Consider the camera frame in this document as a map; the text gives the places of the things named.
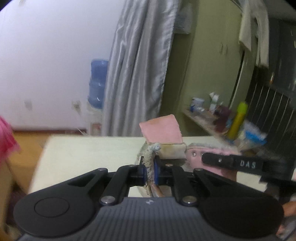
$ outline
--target wooden floor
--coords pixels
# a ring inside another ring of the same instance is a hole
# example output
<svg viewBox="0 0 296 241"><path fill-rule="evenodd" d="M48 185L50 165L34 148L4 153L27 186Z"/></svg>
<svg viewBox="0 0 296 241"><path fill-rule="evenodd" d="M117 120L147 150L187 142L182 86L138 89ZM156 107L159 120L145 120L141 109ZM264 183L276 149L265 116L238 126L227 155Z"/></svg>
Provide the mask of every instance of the wooden floor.
<svg viewBox="0 0 296 241"><path fill-rule="evenodd" d="M21 150L9 157L9 167L15 181L24 192L27 192L46 140L47 133L15 133L14 137Z"/></svg>

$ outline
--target curtain fold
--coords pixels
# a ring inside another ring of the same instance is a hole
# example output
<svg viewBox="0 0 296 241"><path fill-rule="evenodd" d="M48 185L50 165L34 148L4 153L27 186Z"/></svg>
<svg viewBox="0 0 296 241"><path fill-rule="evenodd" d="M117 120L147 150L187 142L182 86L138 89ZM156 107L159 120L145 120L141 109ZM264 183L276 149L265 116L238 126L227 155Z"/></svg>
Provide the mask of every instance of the curtain fold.
<svg viewBox="0 0 296 241"><path fill-rule="evenodd" d="M178 0L126 0L115 32L102 134L141 136L158 116Z"/></svg>

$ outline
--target cabinet handle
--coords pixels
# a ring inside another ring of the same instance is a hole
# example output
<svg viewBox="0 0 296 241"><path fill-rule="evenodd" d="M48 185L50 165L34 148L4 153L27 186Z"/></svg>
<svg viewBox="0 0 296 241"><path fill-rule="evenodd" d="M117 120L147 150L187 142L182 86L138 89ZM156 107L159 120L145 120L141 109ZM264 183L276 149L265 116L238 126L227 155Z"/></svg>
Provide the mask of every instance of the cabinet handle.
<svg viewBox="0 0 296 241"><path fill-rule="evenodd" d="M224 53L224 55L227 55L228 54L228 45L226 44L225 45L225 53Z"/></svg>
<svg viewBox="0 0 296 241"><path fill-rule="evenodd" d="M221 42L221 46L220 46L220 54L222 54L222 52L223 52L223 43Z"/></svg>

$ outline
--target metal screw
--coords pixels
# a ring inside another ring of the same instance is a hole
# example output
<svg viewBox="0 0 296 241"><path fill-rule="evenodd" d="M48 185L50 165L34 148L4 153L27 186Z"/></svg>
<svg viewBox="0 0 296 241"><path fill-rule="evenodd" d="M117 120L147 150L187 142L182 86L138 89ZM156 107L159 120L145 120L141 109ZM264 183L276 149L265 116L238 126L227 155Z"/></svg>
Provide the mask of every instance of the metal screw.
<svg viewBox="0 0 296 241"><path fill-rule="evenodd" d="M182 198L182 201L187 204L193 204L197 202L197 198L194 196L185 196Z"/></svg>
<svg viewBox="0 0 296 241"><path fill-rule="evenodd" d="M113 196L104 196L101 198L101 202L105 204L112 204L115 201L115 197Z"/></svg>

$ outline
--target white towel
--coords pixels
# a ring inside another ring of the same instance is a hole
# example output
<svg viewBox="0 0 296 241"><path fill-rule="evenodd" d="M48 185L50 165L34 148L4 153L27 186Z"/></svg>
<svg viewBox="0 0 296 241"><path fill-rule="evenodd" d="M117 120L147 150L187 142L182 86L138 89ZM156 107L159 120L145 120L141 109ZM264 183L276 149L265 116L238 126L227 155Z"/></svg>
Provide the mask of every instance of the white towel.
<svg viewBox="0 0 296 241"><path fill-rule="evenodd" d="M265 3L262 0L246 0L243 7L239 41L251 51L251 20L255 18L258 24L258 49L256 66L268 68L269 22Z"/></svg>

